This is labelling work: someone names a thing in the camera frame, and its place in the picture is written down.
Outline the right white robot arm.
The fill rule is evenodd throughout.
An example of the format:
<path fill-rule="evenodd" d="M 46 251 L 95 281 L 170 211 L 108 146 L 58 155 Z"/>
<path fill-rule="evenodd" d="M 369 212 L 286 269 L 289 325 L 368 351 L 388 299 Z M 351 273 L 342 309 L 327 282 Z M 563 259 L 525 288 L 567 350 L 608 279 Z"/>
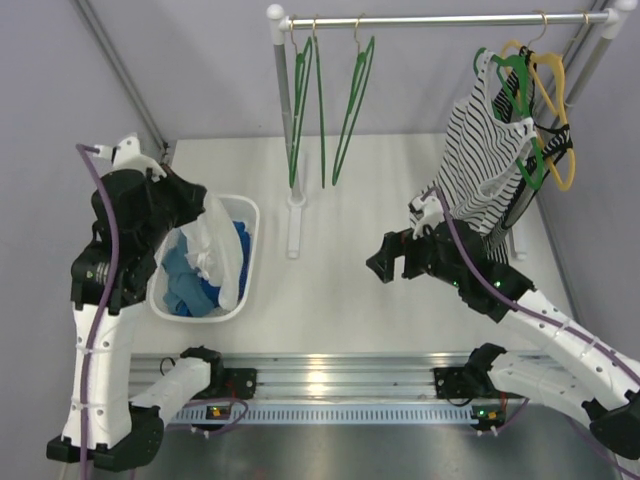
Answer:
<path fill-rule="evenodd" d="M 479 234 L 463 221 L 427 227 L 419 237 L 409 229 L 388 232 L 366 265 L 389 283 L 397 258 L 404 260 L 403 278 L 427 274 L 455 287 L 470 309 L 524 337 L 561 367 L 541 367 L 485 343 L 464 367 L 475 395 L 499 390 L 527 397 L 576 420 L 613 453 L 638 459 L 638 361 L 563 314 L 519 271 L 489 259 Z"/>

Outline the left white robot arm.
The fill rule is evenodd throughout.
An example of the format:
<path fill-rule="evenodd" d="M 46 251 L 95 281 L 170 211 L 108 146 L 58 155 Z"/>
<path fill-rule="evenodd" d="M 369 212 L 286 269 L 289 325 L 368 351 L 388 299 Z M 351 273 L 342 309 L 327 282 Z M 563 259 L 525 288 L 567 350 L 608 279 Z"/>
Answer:
<path fill-rule="evenodd" d="M 156 253 L 172 230 L 203 213 L 206 192 L 169 167 L 160 176 L 121 169 L 99 178 L 92 239 L 71 266 L 71 405 L 62 433 L 47 444 L 48 459 L 110 472 L 146 466 L 176 413 L 225 388 L 221 354 L 200 346 L 182 352 L 146 391 L 129 394 L 134 332 Z"/>

